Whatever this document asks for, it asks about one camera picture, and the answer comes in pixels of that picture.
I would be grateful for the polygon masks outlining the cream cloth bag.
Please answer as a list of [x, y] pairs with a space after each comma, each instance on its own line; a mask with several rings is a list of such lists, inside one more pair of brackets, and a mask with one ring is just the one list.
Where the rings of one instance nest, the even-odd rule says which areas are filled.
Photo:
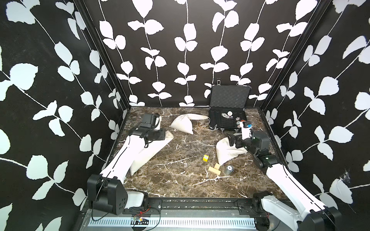
[[167, 131], [165, 133], [165, 140], [153, 141], [149, 144], [148, 148], [144, 148], [140, 151], [132, 165], [130, 166], [130, 174], [133, 176], [144, 164], [146, 164], [151, 158], [153, 158], [159, 151], [161, 151], [172, 139], [174, 135]]
[[245, 148], [235, 148], [229, 146], [229, 136], [223, 138], [216, 144], [216, 154], [218, 164], [223, 165], [227, 161], [238, 157], [241, 154], [246, 154], [248, 151]]
[[170, 125], [170, 128], [187, 133], [193, 134], [192, 120], [210, 120], [208, 116], [199, 114], [184, 114], [178, 116]]

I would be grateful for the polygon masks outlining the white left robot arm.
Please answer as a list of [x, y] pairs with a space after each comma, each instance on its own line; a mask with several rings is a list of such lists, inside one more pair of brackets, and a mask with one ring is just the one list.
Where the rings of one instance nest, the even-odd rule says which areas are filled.
[[89, 207], [92, 211], [120, 215], [127, 209], [149, 209], [148, 194], [128, 191], [124, 187], [127, 174], [133, 175], [171, 140], [173, 135], [161, 128], [159, 114], [144, 114], [132, 128], [112, 161], [87, 181]]

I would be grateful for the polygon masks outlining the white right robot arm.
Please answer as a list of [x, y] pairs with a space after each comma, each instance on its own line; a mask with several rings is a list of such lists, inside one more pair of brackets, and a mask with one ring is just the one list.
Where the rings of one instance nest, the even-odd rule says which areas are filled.
[[338, 231], [341, 213], [315, 198], [299, 183], [270, 152], [270, 138], [263, 131], [255, 131], [249, 137], [229, 135], [228, 146], [251, 153], [255, 165], [262, 170], [289, 198], [294, 207], [279, 201], [265, 191], [253, 196], [253, 208], [277, 217], [293, 231]]

